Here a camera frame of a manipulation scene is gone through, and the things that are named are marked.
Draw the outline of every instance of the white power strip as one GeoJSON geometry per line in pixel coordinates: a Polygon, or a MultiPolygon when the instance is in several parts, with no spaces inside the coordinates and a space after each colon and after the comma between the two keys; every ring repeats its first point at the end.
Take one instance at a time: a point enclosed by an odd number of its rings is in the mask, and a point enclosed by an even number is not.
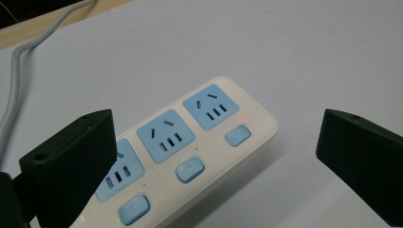
{"type": "Polygon", "coordinates": [[[118,160],[72,227],[164,227],[263,151],[277,128],[238,85],[216,78],[118,137],[118,160]]]}

